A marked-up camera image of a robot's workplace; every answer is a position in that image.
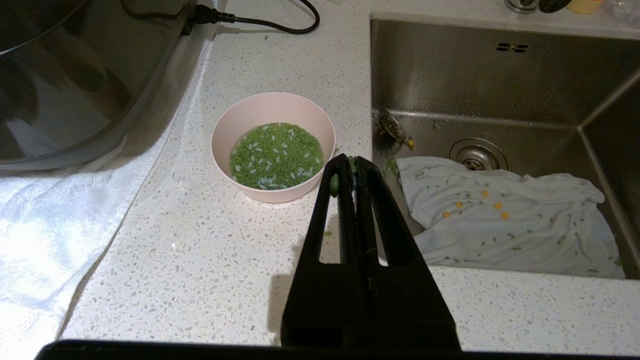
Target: drain strainer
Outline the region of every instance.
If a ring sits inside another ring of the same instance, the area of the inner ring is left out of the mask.
[[[479,138],[462,139],[451,147],[449,159],[469,170],[509,170],[509,161],[495,144]]]
[[[387,109],[380,109],[378,112],[378,120],[387,134],[396,139],[397,142],[404,142],[406,139],[404,129],[400,126],[400,123],[396,120],[395,116],[391,115]]]

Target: food scrap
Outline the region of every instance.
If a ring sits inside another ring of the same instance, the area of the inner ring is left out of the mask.
[[[406,141],[406,145],[409,147],[409,150],[413,151],[413,148],[415,148],[415,141],[413,141],[412,137],[409,136],[409,139]]]
[[[400,174],[400,170],[398,170],[398,165],[396,164],[396,159],[391,158],[387,160],[385,163],[385,173],[387,173],[387,171],[391,171],[391,174],[394,176],[398,176],[398,174]]]

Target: pink bowl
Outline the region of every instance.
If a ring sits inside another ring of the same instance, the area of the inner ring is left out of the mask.
[[[229,156],[238,139],[254,127],[270,122],[298,125],[318,139],[324,162],[311,179],[283,190],[260,190],[239,184],[231,178]],[[292,201],[311,191],[334,151],[335,128],[329,115],[313,101],[284,92],[258,94],[239,101],[222,114],[211,135],[211,154],[218,169],[249,197],[264,202]]]

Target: white speckled countertop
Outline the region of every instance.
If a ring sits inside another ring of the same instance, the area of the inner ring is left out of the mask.
[[[235,102],[286,91],[327,111],[341,151],[370,157],[370,18],[640,38],[605,11],[517,15],[502,0],[312,2],[322,19],[309,35],[220,26],[163,154],[62,338],[276,341],[316,191],[290,204],[248,199],[215,170],[211,131]],[[297,27],[310,22],[282,0],[231,0],[227,11]],[[465,350],[640,355],[638,281],[430,269]]]

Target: sink drain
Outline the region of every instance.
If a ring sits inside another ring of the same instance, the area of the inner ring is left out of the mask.
[[[509,161],[495,144],[479,138],[459,140],[451,147],[449,159],[469,170],[509,170]]]

